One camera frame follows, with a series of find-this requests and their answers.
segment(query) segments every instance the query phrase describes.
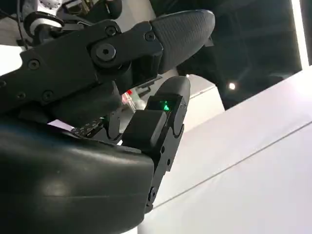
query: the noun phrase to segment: hex bolt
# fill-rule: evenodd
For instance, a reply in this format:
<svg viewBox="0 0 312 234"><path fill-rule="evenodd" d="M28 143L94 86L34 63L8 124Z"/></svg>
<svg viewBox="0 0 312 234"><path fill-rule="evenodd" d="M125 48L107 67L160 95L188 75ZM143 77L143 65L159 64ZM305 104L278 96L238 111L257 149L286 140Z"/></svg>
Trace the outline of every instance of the hex bolt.
<svg viewBox="0 0 312 234"><path fill-rule="evenodd" d="M115 58L116 49L111 44L100 45L96 50L97 58L108 62Z"/></svg>
<svg viewBox="0 0 312 234"><path fill-rule="evenodd" d="M147 41L153 41L156 39L155 34L153 32L148 32L144 35Z"/></svg>
<svg viewBox="0 0 312 234"><path fill-rule="evenodd" d="M28 68L30 70L37 70L40 67L40 62L36 59L32 59L28 62Z"/></svg>
<svg viewBox="0 0 312 234"><path fill-rule="evenodd" d="M25 98L26 98L26 93L24 92L19 92L18 94L16 94L17 100L24 100Z"/></svg>
<svg viewBox="0 0 312 234"><path fill-rule="evenodd" d="M114 36L117 33L117 29L114 26L108 26L105 32L109 36Z"/></svg>
<svg viewBox="0 0 312 234"><path fill-rule="evenodd" d="M6 82L4 80L0 80L0 88L4 88L6 86Z"/></svg>
<svg viewBox="0 0 312 234"><path fill-rule="evenodd" d="M51 90L45 91L42 94L42 100L50 101L53 98L53 92Z"/></svg>

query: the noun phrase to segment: green led light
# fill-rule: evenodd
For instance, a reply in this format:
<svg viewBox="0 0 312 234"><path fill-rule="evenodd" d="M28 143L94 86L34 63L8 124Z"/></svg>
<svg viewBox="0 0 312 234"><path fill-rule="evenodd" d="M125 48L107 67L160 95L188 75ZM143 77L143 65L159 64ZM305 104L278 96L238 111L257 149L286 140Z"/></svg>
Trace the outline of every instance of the green led light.
<svg viewBox="0 0 312 234"><path fill-rule="evenodd" d="M170 107L168 106L167 101L161 101L160 103L162 104L162 108L164 111L170 111Z"/></svg>
<svg viewBox="0 0 312 234"><path fill-rule="evenodd" d="M164 111L169 111L170 110L170 108L168 107L168 105L165 105L164 106Z"/></svg>

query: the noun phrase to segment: white table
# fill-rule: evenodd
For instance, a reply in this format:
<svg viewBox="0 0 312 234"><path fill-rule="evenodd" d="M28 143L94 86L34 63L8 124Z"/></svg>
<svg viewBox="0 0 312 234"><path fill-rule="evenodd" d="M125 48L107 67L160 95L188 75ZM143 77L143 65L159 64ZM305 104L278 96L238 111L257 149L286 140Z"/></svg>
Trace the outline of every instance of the white table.
<svg viewBox="0 0 312 234"><path fill-rule="evenodd" d="M140 234L312 232L312 67L187 132Z"/></svg>

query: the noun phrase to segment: white robot part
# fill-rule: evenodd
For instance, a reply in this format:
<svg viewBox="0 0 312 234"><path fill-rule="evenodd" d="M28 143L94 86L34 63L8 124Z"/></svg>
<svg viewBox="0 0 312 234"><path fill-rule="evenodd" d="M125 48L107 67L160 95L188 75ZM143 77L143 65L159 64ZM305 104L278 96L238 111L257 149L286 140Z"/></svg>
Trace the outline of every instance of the white robot part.
<svg viewBox="0 0 312 234"><path fill-rule="evenodd" d="M22 8L23 20L33 12L45 12L47 14L56 16L58 10L63 4L63 0L25 0ZM30 26L30 33L34 35L35 29L41 24L50 25L52 27L61 28L62 25L51 19L36 19Z"/></svg>

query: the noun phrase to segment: dark ceiling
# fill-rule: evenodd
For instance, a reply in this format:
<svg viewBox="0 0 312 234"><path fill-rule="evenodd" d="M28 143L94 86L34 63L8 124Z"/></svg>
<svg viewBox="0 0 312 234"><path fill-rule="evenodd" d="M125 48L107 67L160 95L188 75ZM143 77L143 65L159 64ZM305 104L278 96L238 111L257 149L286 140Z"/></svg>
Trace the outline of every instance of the dark ceiling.
<svg viewBox="0 0 312 234"><path fill-rule="evenodd" d="M151 0L156 15L191 9L215 14L214 46L178 66L215 83L230 108L301 70L291 0ZM312 1L301 0L312 61ZM230 90L230 82L236 89Z"/></svg>

